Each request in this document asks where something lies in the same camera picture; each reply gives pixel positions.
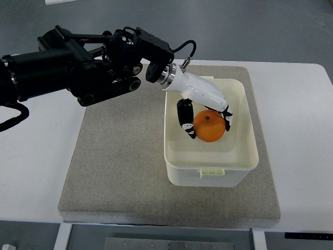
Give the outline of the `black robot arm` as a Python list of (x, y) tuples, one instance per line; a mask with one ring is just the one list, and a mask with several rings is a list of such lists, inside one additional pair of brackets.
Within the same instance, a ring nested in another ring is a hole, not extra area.
[(56, 26), (38, 39), (39, 51), (1, 58), (1, 105), (66, 89), (81, 106), (135, 91), (142, 59), (154, 83), (174, 60), (175, 50), (141, 28), (101, 35), (73, 34)]

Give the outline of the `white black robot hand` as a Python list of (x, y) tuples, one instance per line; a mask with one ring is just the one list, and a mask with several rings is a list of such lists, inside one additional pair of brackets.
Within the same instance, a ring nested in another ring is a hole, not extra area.
[(216, 111), (224, 119), (226, 131), (230, 130), (232, 111), (222, 92), (213, 82), (183, 72), (176, 64), (166, 66), (157, 82), (166, 92), (180, 93), (182, 99), (176, 104), (178, 121), (192, 139), (196, 138), (193, 102)]

